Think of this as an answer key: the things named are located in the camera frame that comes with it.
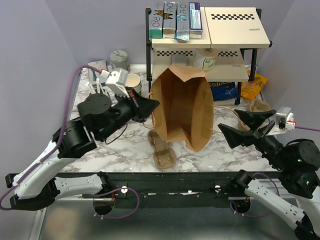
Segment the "brown paper bag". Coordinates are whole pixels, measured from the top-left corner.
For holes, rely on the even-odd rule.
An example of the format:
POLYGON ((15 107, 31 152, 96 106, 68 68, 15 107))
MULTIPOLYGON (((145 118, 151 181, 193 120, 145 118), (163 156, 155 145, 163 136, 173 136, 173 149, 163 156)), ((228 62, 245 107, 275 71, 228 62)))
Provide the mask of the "brown paper bag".
POLYGON ((194 152, 210 141, 214 129, 214 98, 203 69, 173 64, 154 81, 150 97, 159 101, 152 123, 167 142, 185 142, 194 152))

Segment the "brown pulp cup carrier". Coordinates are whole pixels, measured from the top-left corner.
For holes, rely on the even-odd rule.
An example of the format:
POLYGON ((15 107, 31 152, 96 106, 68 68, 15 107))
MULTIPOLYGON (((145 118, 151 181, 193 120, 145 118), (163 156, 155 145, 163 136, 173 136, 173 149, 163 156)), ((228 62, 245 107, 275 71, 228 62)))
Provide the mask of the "brown pulp cup carrier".
POLYGON ((147 139, 150 146, 154 148, 153 160, 157 168, 168 169, 176 164, 177 157, 175 151, 154 129, 148 132, 147 139))

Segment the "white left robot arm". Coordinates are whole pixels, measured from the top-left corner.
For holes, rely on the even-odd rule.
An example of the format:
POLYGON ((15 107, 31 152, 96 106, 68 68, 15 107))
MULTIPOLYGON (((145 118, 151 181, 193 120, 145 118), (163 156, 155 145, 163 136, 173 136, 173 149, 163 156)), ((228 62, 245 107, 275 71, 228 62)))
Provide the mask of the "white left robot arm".
POLYGON ((132 120, 143 123, 159 106, 159 101, 140 96, 135 90, 128 97, 116 96, 117 103, 103 93, 90 94, 77 106, 79 117, 60 128, 42 154, 25 171, 8 174, 6 184, 14 190, 13 210, 37 211, 56 200, 75 195, 107 197, 112 189, 106 173, 59 177, 67 165, 97 148, 114 132, 132 120))

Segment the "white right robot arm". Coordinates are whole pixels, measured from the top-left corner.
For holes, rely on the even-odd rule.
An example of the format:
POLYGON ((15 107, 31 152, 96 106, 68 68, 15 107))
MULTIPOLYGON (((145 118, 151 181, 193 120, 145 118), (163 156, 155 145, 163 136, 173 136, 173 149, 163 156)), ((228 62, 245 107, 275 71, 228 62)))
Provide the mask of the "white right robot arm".
POLYGON ((296 128, 294 114, 289 107, 265 112, 235 110, 239 119, 249 127, 238 130, 218 124, 230 148, 255 146, 273 169, 280 172, 281 185, 298 201, 294 206, 271 192, 257 178, 240 170, 230 181, 230 191, 246 194, 278 215, 294 231, 299 240, 320 238, 320 150, 310 139, 295 139, 283 145, 276 135, 296 128))

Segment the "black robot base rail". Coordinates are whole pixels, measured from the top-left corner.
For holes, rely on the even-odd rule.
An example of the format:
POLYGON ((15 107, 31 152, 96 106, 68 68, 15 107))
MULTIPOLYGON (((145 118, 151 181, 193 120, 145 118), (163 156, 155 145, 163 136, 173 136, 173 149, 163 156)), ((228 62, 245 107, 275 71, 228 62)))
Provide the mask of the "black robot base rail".
POLYGON ((78 195, 86 199, 114 199, 114 206, 120 209, 140 208, 225 208, 229 198, 241 198, 254 176, 245 171, 238 172, 191 172, 191 173, 121 173, 85 172, 59 173, 63 180, 97 177, 102 188, 98 193, 78 195))

